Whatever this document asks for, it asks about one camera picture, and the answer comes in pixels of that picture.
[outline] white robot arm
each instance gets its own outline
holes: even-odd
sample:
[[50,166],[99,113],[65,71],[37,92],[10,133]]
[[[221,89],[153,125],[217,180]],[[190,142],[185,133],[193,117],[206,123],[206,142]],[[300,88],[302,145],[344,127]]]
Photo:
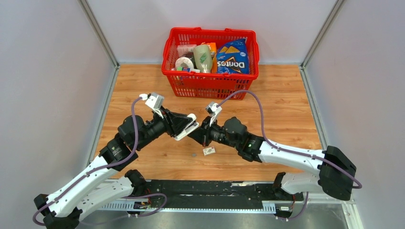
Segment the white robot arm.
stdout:
[[277,163],[304,171],[300,174],[279,173],[273,187],[289,194],[325,192],[340,200],[349,200],[352,188],[360,188],[353,187],[353,182],[358,182],[354,178],[356,166],[338,148],[328,146],[326,150],[313,150],[282,145],[268,140],[265,136],[249,133],[247,127],[236,117],[219,126],[216,119],[222,108],[214,102],[210,103],[206,110],[210,116],[189,134],[189,137],[201,145],[208,146],[215,141],[235,148],[238,155],[247,161]]
[[[117,180],[116,187],[95,188],[137,159],[136,151],[162,134],[167,133],[179,141],[199,126],[194,114],[179,114],[165,109],[162,106],[164,97],[159,94],[141,94],[138,100],[141,99],[146,100],[145,104],[153,110],[153,119],[144,122],[138,115],[127,117],[118,127],[114,139],[79,175],[54,193],[38,195],[34,199],[38,209],[33,217],[36,224],[47,229],[74,229],[79,221],[103,205],[117,198],[135,195],[138,186],[142,185],[139,182],[145,181],[136,170],[128,171]],[[44,223],[36,220],[38,213],[44,215]]]

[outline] doritos bag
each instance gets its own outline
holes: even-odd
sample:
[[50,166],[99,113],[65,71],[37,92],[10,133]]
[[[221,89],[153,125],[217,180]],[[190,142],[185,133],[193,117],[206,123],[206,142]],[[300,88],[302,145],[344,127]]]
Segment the doritos bag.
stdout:
[[217,73],[249,74],[249,59],[244,39],[228,42],[220,47],[216,59]]

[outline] white wall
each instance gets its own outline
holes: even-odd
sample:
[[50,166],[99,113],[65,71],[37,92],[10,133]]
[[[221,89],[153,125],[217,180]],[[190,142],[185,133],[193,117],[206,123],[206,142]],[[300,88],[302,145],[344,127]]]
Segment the white wall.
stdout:
[[0,222],[84,168],[113,66],[78,1],[0,2]]
[[254,30],[261,63],[302,62],[336,0],[89,0],[120,62],[161,63],[172,27]]
[[309,64],[329,144],[357,166],[366,229],[404,228],[405,1],[348,0]]

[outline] metal frame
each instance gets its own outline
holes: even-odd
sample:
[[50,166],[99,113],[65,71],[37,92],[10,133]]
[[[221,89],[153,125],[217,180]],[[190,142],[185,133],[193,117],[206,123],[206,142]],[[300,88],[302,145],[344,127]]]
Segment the metal frame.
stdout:
[[330,11],[328,17],[326,18],[324,24],[322,25],[322,28],[320,29],[317,37],[315,38],[314,43],[312,43],[307,55],[304,58],[304,61],[301,63],[301,67],[305,68],[308,66],[308,63],[310,62],[315,50],[317,49],[319,43],[322,41],[323,36],[328,31],[329,26],[332,24],[333,20],[336,18],[336,15],[339,13],[339,10],[341,9],[344,2],[345,2],[345,0],[336,0],[335,5],[333,6],[333,8]]
[[100,122],[98,122],[97,130],[96,130],[96,135],[95,135],[95,137],[94,137],[94,141],[93,141],[93,144],[92,144],[92,146],[91,146],[91,151],[90,151],[89,158],[88,158],[88,160],[87,160],[87,165],[91,163],[91,161],[92,161],[93,158],[94,158],[94,154],[96,153],[98,140],[99,140],[99,138],[100,138],[100,134],[101,134],[101,130],[102,130],[102,128],[103,128],[104,120],[106,119],[106,114],[107,114],[108,106],[109,106],[109,104],[110,104],[111,96],[112,96],[113,91],[114,91],[115,82],[117,81],[119,69],[120,69],[120,67],[118,66],[118,67],[115,69],[115,72],[114,72],[113,77],[111,78],[111,81],[110,81],[110,84],[109,84],[110,86],[109,86],[108,94],[107,94],[107,97],[106,97],[106,99],[105,99],[105,103],[104,103],[104,107],[103,107],[103,112],[102,112],[101,117],[100,117]]
[[87,0],[78,0],[80,5],[83,8],[83,11],[85,12],[87,18],[89,19],[89,22],[91,26],[94,29],[94,32],[96,33],[97,37],[100,39],[101,44],[103,45],[104,49],[106,50],[106,53],[108,57],[110,58],[111,62],[115,66],[115,68],[119,67],[119,62],[116,59],[110,45],[107,42],[106,37],[103,34],[103,31],[101,31],[100,25],[98,25],[98,22],[96,20],[96,17],[94,16],[93,11],[90,8],[90,5]]
[[312,86],[310,84],[310,81],[308,80],[306,69],[303,67],[300,67],[299,71],[301,72],[301,78],[304,83],[305,91],[307,92],[308,102],[309,102],[309,106],[312,111],[312,116],[315,121],[315,126],[318,130],[320,144],[321,144],[322,148],[325,149],[328,146],[328,140],[325,135],[325,132],[323,131],[323,123],[322,123],[322,120],[320,118],[320,115],[319,115],[319,112],[317,109],[317,103],[316,103],[315,97],[312,94]]
[[[103,112],[102,112],[102,116],[100,118],[100,122],[98,124],[98,128],[97,128],[97,132],[96,132],[96,136],[94,138],[94,142],[93,145],[91,147],[91,152],[90,152],[90,157],[88,162],[90,163],[91,160],[94,157],[94,154],[96,152],[96,147],[97,147],[97,143],[98,143],[98,139],[100,137],[101,134],[101,129],[106,117],[106,113],[108,110],[108,106],[109,106],[109,102],[111,100],[111,95],[112,92],[114,90],[114,86],[117,80],[117,75],[118,75],[118,71],[119,71],[119,66],[120,66],[120,62],[118,62],[118,60],[116,59],[110,45],[107,42],[107,39],[105,38],[92,10],[91,7],[88,3],[87,0],[78,0],[78,2],[80,3],[80,5],[83,8],[83,11],[85,12],[86,16],[89,19],[89,22],[91,23],[95,33],[97,34],[98,38],[100,39],[100,42],[102,43],[104,49],[106,50],[106,53],[108,55],[108,57],[110,58],[112,64],[115,66],[116,70],[114,72],[114,76],[111,79],[111,85],[105,100],[105,104],[104,104],[104,108],[103,108]],[[324,132],[324,128],[323,128],[323,123],[322,120],[320,118],[318,109],[317,109],[317,103],[316,100],[314,98],[314,95],[312,93],[312,86],[310,84],[310,81],[308,80],[308,73],[306,71],[306,67],[308,66],[312,56],[314,55],[316,49],[318,48],[320,42],[322,41],[324,35],[326,34],[326,32],[328,31],[330,25],[333,23],[334,19],[336,18],[339,10],[342,8],[342,5],[344,4],[345,0],[336,0],[331,12],[329,13],[327,19],[325,20],[322,28],[320,29],[317,37],[315,38],[313,44],[311,45],[307,55],[305,56],[303,62],[301,63],[282,63],[282,64],[297,64],[299,65],[299,70],[301,73],[301,77],[302,77],[302,81],[304,83],[304,87],[305,90],[307,92],[307,96],[308,96],[308,101],[309,101],[309,105],[311,107],[311,111],[313,114],[313,118],[315,121],[315,125],[316,128],[318,130],[318,134],[319,134],[319,138],[320,138],[320,142],[323,148],[325,148],[327,146],[328,143],[328,139],[327,136],[325,135]],[[108,179],[106,180],[103,184],[101,184],[99,186],[105,186],[108,185],[111,182],[114,182],[115,179]],[[274,201],[278,204],[283,203],[283,201]],[[354,202],[354,199],[351,199],[350,201],[340,201],[340,200],[336,200],[334,198],[330,198],[328,195],[326,194],[314,194],[311,193],[309,194],[309,203],[313,203],[313,204],[340,204],[342,205],[343,211],[345,213],[345,218],[346,218],[346,222],[348,225],[349,229],[362,229],[363,225],[356,207],[356,204]],[[112,202],[109,205],[104,206],[103,208],[101,208],[101,210],[127,210],[126,207],[128,205],[128,201],[127,200],[117,200],[115,202]],[[269,202],[266,203],[267,205],[271,205],[273,206],[274,203]],[[163,209],[162,211],[169,211],[169,212],[233,212],[233,213],[268,213],[265,210],[261,210],[261,211],[256,211],[256,210],[247,210],[247,211],[239,211],[235,210],[235,209],[222,209],[221,211],[218,210],[214,210],[214,209]]]
[[[106,204],[100,210],[105,211],[134,211],[134,205],[137,202],[145,202],[147,199],[126,200],[117,199]],[[262,201],[262,209],[211,209],[211,208],[163,208],[161,212],[199,212],[199,213],[257,213],[257,214],[275,214],[276,205],[267,201]],[[156,208],[137,209],[136,211],[153,211]]]

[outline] tape roll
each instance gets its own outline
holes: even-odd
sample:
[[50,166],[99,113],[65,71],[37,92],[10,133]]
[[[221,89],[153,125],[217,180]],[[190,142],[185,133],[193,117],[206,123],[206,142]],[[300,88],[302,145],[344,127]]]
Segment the tape roll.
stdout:
[[176,68],[195,68],[194,54],[192,52],[184,54],[176,60],[176,63],[174,65],[176,66]]
[[190,58],[187,57],[180,57],[176,60],[176,68],[183,67],[183,68],[194,68],[194,64],[192,63]]

